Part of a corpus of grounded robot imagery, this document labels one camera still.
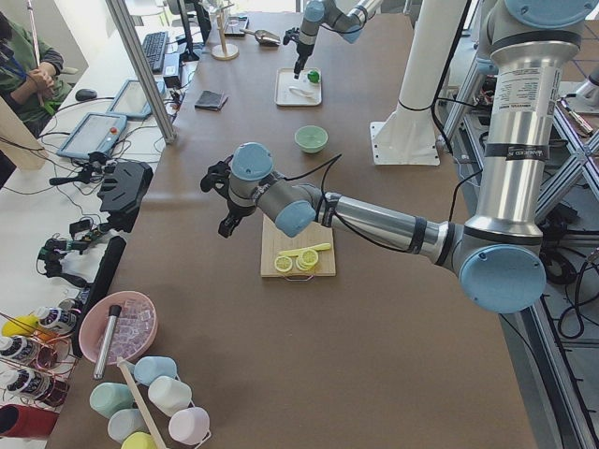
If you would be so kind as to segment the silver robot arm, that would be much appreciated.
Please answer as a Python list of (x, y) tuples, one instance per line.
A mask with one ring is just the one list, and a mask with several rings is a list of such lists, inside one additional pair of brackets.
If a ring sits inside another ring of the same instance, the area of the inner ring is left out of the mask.
[(294, 78), (300, 77), (313, 54), (321, 28), (336, 33), (348, 43), (354, 43), (381, 4), (382, 1), (362, 0), (344, 13), (335, 1), (309, 1), (300, 26), (286, 30), (284, 35), (285, 45), (290, 42), (296, 44), (298, 58), (293, 68)]
[(219, 163), (219, 181), (201, 182), (227, 202), (220, 235), (229, 237), (256, 211), (291, 238), (312, 223), (343, 227), (453, 272), (483, 309), (529, 308), (547, 284), (535, 210), (562, 68), (578, 53), (582, 23), (593, 8), (592, 1), (487, 3), (478, 54), (496, 68), (497, 78), (475, 214), (465, 223), (431, 222), (288, 178), (265, 146), (247, 142)]

